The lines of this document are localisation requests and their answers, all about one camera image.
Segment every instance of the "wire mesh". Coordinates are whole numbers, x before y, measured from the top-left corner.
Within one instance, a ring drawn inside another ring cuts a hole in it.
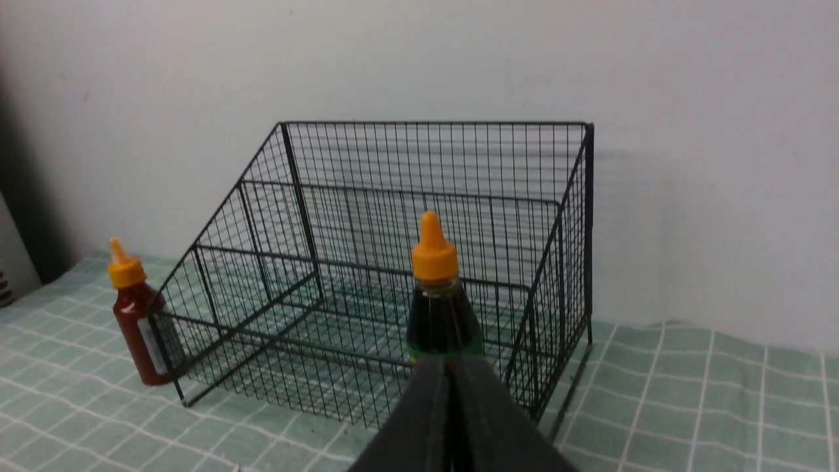
[[[178,339],[159,342],[187,359],[168,367],[204,392],[377,426],[409,378],[410,254],[432,210],[487,361],[538,419],[591,317],[592,133],[278,124],[161,288],[153,322]]]

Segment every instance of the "squeeze bottle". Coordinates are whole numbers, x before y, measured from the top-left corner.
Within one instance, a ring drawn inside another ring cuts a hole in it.
[[[117,289],[117,302],[113,305],[113,314],[122,330],[125,344],[137,366],[140,380],[145,385],[163,385],[172,381],[172,375],[166,369],[163,354],[154,338],[149,319],[149,307],[163,309],[163,296],[155,298],[157,292],[146,283],[143,265],[122,250],[117,238],[111,238],[112,262],[107,267],[111,283]],[[167,344],[167,354],[173,365],[183,359],[175,326],[168,318],[155,320],[161,338]]]
[[[416,287],[407,329],[411,362],[483,355],[481,324],[458,278],[455,245],[443,237],[435,213],[423,214],[419,241],[412,253]]]

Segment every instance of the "white object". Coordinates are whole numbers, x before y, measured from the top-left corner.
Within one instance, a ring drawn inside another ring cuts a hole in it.
[[[0,307],[41,285],[0,194]]]

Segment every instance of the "bottle label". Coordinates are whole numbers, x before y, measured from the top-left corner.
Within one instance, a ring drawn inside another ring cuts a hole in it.
[[[158,320],[158,330],[160,331],[161,337],[164,338],[164,343],[168,340],[167,338],[176,335],[175,326],[171,323],[172,322],[169,319]],[[146,350],[148,350],[149,357],[152,360],[152,365],[154,365],[154,371],[157,372],[158,375],[166,374],[169,371],[166,369],[166,362],[163,359],[163,353],[160,352],[157,341],[154,339],[154,331],[152,330],[152,325],[149,322],[149,319],[140,318],[137,320],[137,326],[140,328],[140,333],[143,335],[143,341],[146,343]],[[166,352],[169,354],[172,365],[178,365],[183,360],[183,355],[180,349],[167,345]]]

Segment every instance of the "white wall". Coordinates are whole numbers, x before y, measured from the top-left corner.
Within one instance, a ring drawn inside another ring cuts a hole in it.
[[[278,119],[597,124],[595,313],[839,351],[835,0],[0,3],[76,258],[178,255]]]

